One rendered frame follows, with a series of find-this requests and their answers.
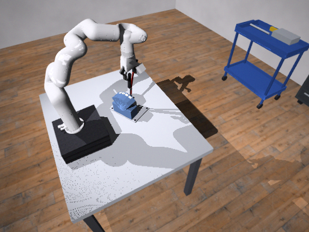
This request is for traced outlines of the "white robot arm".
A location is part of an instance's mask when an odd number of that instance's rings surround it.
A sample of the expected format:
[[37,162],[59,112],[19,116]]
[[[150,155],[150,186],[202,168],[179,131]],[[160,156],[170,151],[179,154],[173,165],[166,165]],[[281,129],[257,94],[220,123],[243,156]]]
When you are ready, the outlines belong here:
[[[98,24],[92,19],[80,22],[64,37],[65,48],[58,52],[55,62],[48,65],[44,88],[47,96],[63,121],[58,128],[74,134],[82,130],[85,123],[79,118],[63,87],[69,83],[73,63],[87,53],[84,40],[116,42],[120,38],[123,57],[134,55],[134,44],[144,43],[147,33],[135,24]],[[63,127],[63,128],[62,128]]]

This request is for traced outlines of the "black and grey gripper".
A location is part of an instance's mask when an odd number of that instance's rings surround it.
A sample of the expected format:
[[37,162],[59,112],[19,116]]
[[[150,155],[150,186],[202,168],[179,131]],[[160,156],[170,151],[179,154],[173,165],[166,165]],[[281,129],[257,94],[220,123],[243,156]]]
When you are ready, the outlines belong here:
[[[121,55],[121,58],[120,58],[120,66],[121,66],[121,70],[120,70],[120,74],[123,75],[123,80],[128,80],[128,77],[127,77],[127,72],[129,72],[131,69],[132,69],[132,72],[134,72],[135,74],[137,74],[137,69],[136,69],[136,66],[132,65],[132,64],[129,64],[129,62],[131,61],[136,61],[138,62],[138,60],[135,58],[135,54],[131,57],[123,57]],[[124,74],[125,72],[125,74]]]

